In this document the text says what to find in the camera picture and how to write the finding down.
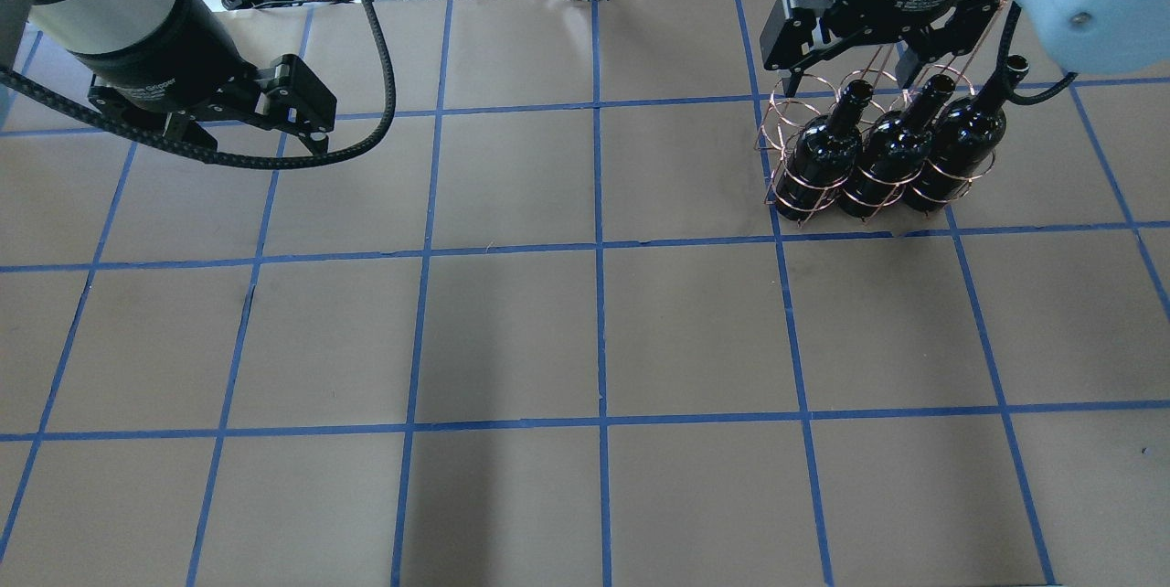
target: thick black hose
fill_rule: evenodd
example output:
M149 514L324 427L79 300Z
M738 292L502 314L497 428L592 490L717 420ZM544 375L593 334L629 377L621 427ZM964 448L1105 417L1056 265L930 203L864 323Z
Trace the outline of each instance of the thick black hose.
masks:
M1007 99L1014 104L1028 105L1028 104L1040 104L1045 101L1055 97L1060 91L1066 90L1068 84L1073 83L1076 78L1076 74L1067 74L1065 78L1060 80L1039 95L1019 95L1016 92L1014 87L1011 87L1011 82L1007 80L1007 69L1004 68L1004 63L1007 61L1007 54L1012 49L1012 37L1016 36L1016 23L1020 20L1020 5L1012 1L1011 8L1007 9L1007 18L1004 20L1004 32L999 35L999 53L996 55L996 76L1000 78L1004 83L1004 88L1007 90Z
M172 140L172 138L164 137L157 132L135 127L135 125L125 124L122 120L110 119L110 117L102 116L102 113L92 111L92 109L83 104L75 103L68 97L58 95L54 90L48 90L48 88L33 82L23 75L16 74L12 68L0 65L0 84L5 84L5 87L11 88L13 91L30 97L37 103L54 109L54 111L81 120L83 124L105 130L105 132L117 134L117 137L138 141L142 145L152 146L152 149L163 150L165 153L198 159L198 161L204 161L206 165L235 166L240 167L240 170L309 170L312 166L336 165L338 161L346 161L346 159L367 153L383 140L386 132L390 131L390 125L393 124L394 109L398 101L394 88L394 67L390 60L385 34L381 30L381 25L378 22L377 13L374 13L373 0L362 0L362 7L365 9L366 19L370 21L370 29L373 33L373 44L378 50L378 58L381 62L386 102L378 125L376 125L364 140L359 140L347 149L333 151L333 153L307 154L307 157L252 157L252 154L219 153L219 151L206 149L206 146L193 145L193 143L184 140Z

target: wine bottle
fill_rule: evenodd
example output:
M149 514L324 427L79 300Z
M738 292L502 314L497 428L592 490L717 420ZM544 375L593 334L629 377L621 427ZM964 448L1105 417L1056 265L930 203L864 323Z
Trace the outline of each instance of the wine bottle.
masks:
M845 85L832 113L817 116L800 130L796 147L776 184L776 210L804 223L833 202L833 191L861 150L858 122L873 99L873 85L854 80Z
M876 215L895 200L901 184L922 170L934 141L930 122L954 92L955 80L935 75L906 111L889 111L878 119L841 186L838 205L847 215L860 220Z
M969 187L968 179L1007 132L1004 103L1027 75L1027 58L1013 54L1004 62L1005 78L993 74L977 96L948 104L935 124L930 159L902 200L918 212L938 212Z

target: dark glass bottle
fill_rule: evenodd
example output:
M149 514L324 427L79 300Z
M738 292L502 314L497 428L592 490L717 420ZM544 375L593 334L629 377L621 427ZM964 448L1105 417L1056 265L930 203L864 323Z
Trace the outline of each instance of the dark glass bottle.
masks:
M1007 82L996 74L977 96L948 104L935 124L930 163L910 182L902 200L918 212L938 212L961 194L970 178L1007 132L1004 103L1027 75L1027 58L1013 54L1004 62Z
M883 113L841 186L838 205L847 215L868 220L897 195L900 182L914 178L927 161L934 140L930 122L955 92L955 80L927 80L906 111Z
M776 210L786 220L804 221L832 203L861 150L858 122L873 99L873 85L854 80L845 85L830 116L817 116L800 130L785 170L776 184Z

